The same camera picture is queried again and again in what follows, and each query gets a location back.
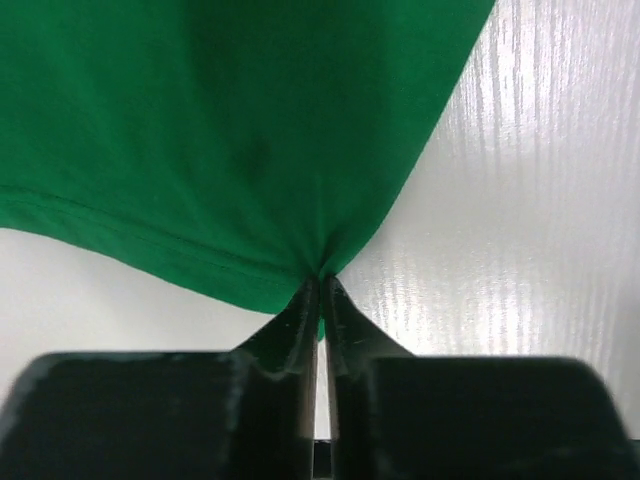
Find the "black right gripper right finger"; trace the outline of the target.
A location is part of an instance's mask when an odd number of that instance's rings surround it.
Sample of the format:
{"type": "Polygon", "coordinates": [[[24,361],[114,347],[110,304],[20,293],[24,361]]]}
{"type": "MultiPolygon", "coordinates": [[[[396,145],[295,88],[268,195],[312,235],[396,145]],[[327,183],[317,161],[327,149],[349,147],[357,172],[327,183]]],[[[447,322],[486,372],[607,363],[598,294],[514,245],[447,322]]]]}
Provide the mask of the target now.
{"type": "Polygon", "coordinates": [[[418,356],[322,285],[338,479],[635,479],[601,377],[556,356],[418,356]]]}

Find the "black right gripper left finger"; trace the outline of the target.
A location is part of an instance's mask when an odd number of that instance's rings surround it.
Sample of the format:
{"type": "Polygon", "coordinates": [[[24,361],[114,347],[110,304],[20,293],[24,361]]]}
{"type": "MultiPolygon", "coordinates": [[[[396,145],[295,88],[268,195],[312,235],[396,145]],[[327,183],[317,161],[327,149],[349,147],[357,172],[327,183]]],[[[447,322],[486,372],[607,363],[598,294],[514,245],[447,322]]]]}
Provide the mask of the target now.
{"type": "Polygon", "coordinates": [[[320,288],[239,346],[56,352],[1,410],[5,479],[308,479],[320,288]]]}

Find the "green t shirt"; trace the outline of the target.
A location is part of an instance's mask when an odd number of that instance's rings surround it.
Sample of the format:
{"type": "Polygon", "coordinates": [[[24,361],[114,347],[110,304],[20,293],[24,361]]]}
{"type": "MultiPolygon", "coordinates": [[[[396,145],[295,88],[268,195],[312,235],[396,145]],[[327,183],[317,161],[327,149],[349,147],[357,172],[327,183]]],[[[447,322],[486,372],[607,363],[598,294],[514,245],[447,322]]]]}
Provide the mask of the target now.
{"type": "Polygon", "coordinates": [[[489,1],[5,1],[1,224],[266,314],[379,228],[489,1]]]}

